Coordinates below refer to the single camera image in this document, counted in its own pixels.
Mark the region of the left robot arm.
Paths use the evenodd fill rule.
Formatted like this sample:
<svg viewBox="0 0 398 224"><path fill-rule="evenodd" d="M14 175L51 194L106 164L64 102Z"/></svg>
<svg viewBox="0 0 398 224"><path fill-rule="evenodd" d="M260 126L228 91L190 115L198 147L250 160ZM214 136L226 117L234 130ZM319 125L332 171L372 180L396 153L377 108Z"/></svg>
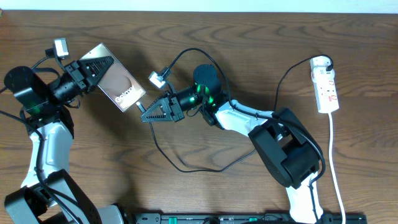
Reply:
<svg viewBox="0 0 398 224"><path fill-rule="evenodd" d="M113 63L110 56L73 61L49 84L38 73L53 73L52 68L20 66L6 74L6 88L23 105L16 119L33 144L21 188L4 201L14 223L133 223L116 203L96 208L68 171L74 139L71 102L91 92Z"/></svg>

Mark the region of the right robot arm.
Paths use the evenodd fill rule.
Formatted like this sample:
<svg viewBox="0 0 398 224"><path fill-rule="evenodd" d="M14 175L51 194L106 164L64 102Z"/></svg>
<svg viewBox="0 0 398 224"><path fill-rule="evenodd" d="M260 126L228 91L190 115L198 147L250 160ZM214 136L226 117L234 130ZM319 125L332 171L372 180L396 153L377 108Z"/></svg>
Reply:
<svg viewBox="0 0 398 224"><path fill-rule="evenodd" d="M210 126L248 137L271 176L286 188L293 221L321 223L316 181L325 171L325 159L291 110L255 110L232 100L208 64L194 69L193 84L186 89L165 91L148 108L138 107L144 123L177 122L186 111L197 110Z"/></svg>

